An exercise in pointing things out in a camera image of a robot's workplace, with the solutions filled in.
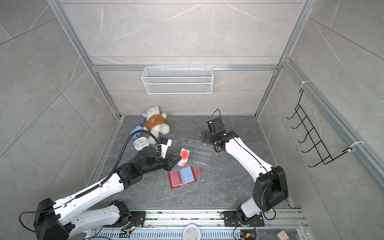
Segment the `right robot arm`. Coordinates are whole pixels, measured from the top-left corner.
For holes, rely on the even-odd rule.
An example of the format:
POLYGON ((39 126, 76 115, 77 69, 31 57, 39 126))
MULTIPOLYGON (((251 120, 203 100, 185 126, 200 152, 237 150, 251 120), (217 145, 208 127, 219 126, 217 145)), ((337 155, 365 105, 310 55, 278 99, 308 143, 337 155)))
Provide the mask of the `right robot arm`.
POLYGON ((253 178, 252 196, 238 206, 237 219, 248 223, 253 217, 263 215, 289 197, 286 173, 280 166, 272 166, 262 160, 242 141, 238 134, 226 130, 221 118, 207 121, 208 131, 202 132, 215 152, 224 151, 234 157, 253 178))

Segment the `pink white credit card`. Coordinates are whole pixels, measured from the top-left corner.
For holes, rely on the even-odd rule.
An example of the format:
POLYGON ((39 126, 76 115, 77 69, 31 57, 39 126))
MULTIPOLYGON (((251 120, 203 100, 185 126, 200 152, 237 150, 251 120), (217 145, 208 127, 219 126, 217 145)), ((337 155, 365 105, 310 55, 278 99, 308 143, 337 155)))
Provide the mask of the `pink white credit card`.
POLYGON ((187 149, 182 149, 180 153, 181 160, 178 162, 178 166, 187 167, 190 151, 187 149))

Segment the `red leather card holder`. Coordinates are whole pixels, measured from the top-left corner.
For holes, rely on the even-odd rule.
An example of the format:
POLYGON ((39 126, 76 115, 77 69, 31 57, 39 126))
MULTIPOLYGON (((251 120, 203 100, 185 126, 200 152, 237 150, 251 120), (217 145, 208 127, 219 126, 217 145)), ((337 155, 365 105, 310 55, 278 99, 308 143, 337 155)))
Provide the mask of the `red leather card holder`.
POLYGON ((168 173, 168 179, 171 189, 184 187, 197 181, 197 175, 201 169, 194 170, 192 166, 168 173))

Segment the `clear acrylic card stand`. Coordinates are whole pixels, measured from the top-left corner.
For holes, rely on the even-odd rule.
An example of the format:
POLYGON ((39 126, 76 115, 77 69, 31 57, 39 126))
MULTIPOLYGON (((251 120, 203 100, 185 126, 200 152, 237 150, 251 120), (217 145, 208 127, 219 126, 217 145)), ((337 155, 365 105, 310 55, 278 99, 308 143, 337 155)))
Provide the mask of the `clear acrylic card stand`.
POLYGON ((208 166, 213 148, 211 145, 190 139, 182 139, 182 149, 190 151, 188 162, 208 166))

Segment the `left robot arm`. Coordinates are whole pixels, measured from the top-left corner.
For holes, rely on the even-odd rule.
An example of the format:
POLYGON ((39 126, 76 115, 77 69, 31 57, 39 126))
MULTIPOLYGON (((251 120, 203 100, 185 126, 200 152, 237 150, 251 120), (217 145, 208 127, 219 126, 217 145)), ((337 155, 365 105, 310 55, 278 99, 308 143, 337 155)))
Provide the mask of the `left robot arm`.
POLYGON ((155 148, 145 147, 129 162, 113 170, 111 177, 66 198, 41 201, 34 220, 37 239, 67 240, 97 227, 127 225, 131 213, 124 202, 117 201, 98 210, 89 208, 140 182, 145 173, 171 171, 180 160, 181 156, 166 154, 162 157, 155 148))

